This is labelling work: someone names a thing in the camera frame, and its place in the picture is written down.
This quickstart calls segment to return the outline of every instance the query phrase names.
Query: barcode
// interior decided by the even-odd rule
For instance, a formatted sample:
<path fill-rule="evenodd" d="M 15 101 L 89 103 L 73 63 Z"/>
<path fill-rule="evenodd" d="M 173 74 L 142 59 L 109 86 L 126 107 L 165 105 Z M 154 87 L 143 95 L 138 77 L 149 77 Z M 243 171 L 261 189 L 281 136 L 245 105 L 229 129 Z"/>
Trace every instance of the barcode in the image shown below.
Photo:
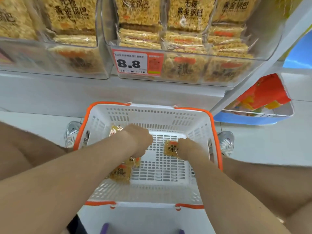
<path fill-rule="evenodd" d="M 146 71 L 145 70 L 123 70 L 121 69 L 120 72 L 122 73 L 131 73 L 131 74 L 146 74 Z"/>

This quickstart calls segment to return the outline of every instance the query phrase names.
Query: wire basket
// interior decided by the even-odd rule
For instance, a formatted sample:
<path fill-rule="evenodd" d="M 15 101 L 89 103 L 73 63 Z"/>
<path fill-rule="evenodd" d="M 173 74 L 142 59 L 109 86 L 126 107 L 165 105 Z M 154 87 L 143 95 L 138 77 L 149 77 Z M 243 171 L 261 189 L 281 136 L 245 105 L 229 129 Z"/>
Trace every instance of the wire basket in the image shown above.
<path fill-rule="evenodd" d="M 195 174 L 187 161 L 163 154 L 166 140 L 190 138 L 209 154 L 213 146 L 215 164 L 222 170 L 222 159 L 213 116 L 207 110 L 157 105 L 95 102 L 89 106 L 77 135 L 74 150 L 109 136 L 113 125 L 135 124 L 147 128 L 154 141 L 133 169 L 130 184 L 104 180 L 89 198 L 87 205 L 126 207 L 203 208 Z"/>

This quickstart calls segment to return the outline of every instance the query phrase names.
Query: blurred hand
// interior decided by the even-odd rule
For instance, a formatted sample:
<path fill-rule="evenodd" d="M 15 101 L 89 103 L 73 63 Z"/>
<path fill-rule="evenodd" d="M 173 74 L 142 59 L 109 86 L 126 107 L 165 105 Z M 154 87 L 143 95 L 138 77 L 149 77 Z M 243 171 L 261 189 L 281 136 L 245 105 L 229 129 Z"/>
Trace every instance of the blurred hand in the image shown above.
<path fill-rule="evenodd" d="M 148 146 L 153 143 L 153 136 L 150 135 L 147 129 L 144 129 L 140 126 L 130 124 L 126 126 L 122 131 L 126 132 L 135 143 L 135 153 L 133 157 L 142 157 Z"/>
<path fill-rule="evenodd" d="M 187 161 L 189 156 L 193 156 L 195 151 L 203 150 L 202 147 L 197 144 L 195 141 L 192 141 L 189 138 L 182 139 L 180 138 L 177 145 L 177 155 Z"/>

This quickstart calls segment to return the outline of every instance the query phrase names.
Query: white floor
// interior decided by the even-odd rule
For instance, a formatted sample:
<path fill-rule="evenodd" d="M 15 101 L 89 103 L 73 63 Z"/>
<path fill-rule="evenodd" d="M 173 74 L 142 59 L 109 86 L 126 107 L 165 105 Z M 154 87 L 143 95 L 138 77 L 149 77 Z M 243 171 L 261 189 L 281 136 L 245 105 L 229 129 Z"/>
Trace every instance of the white floor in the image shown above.
<path fill-rule="evenodd" d="M 231 157 L 248 162 L 312 166 L 312 80 L 307 76 L 284 76 L 293 99 L 295 115 L 275 125 L 244 126 L 216 123 L 217 131 L 232 131 L 235 149 Z M 81 118 L 1 112 L 0 121 L 28 130 L 64 146 L 68 122 Z M 84 206 L 79 212 L 89 234 L 99 234 L 104 223 L 113 233 L 214 233 L 203 210 L 116 208 Z"/>

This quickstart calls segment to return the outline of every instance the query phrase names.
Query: black fabric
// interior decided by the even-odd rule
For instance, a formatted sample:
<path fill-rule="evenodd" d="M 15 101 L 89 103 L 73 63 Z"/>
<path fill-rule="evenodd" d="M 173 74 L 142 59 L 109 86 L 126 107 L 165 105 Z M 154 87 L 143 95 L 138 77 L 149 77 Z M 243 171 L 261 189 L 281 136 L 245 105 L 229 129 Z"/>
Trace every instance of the black fabric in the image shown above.
<path fill-rule="evenodd" d="M 68 224 L 67 230 L 70 234 L 88 234 L 83 224 L 81 223 L 78 215 L 76 215 L 73 220 Z"/>

